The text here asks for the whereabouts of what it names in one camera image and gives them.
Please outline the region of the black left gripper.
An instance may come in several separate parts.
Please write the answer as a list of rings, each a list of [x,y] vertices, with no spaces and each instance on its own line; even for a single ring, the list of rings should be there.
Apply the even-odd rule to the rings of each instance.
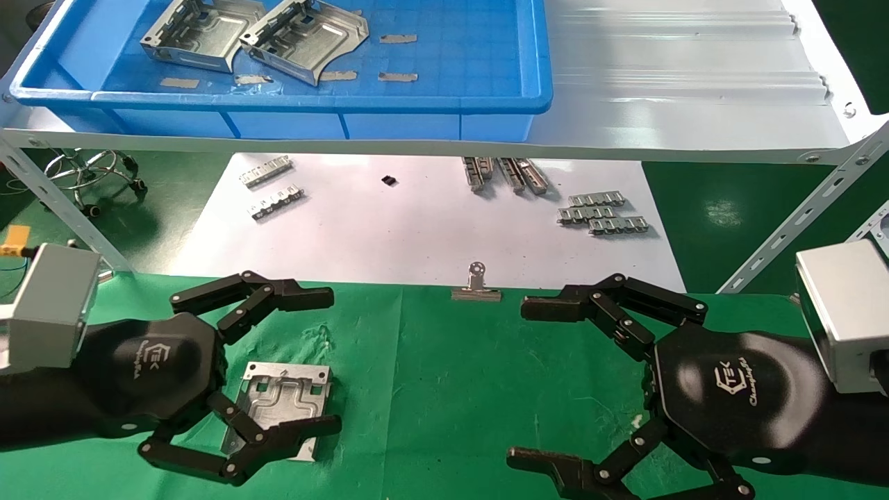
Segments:
[[[90,411],[83,418],[86,436],[120,439],[156,430],[138,449],[153,467],[242,486],[267,463],[299,453],[308,439],[338,434],[342,418],[321,415],[261,429],[219,392],[228,367],[223,342],[236,344],[273,311],[321,310],[334,303],[330,287],[305,288],[292,278],[273,281],[245,270],[175,292],[169,304],[178,314],[169,319],[90,326],[72,363]],[[196,317],[232,304],[217,331]],[[174,434],[191,429],[210,410],[244,440],[241,449],[216,456],[172,443]]]

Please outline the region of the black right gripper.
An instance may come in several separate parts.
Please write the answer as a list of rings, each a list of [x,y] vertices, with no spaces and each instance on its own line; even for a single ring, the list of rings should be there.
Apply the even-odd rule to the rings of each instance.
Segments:
[[[563,499],[638,498],[623,480],[665,442],[690,465],[704,466],[712,482],[663,499],[753,499],[755,488],[733,465],[768,474],[836,471],[842,451],[836,393],[811,340],[687,325],[655,345],[654,334],[629,311],[680,327],[701,325],[708,307],[623,274],[566,285],[555,297],[523,298],[523,319],[590,321],[633,360],[654,356],[661,419],[643,424],[601,463],[511,447],[508,467],[549,476]]]

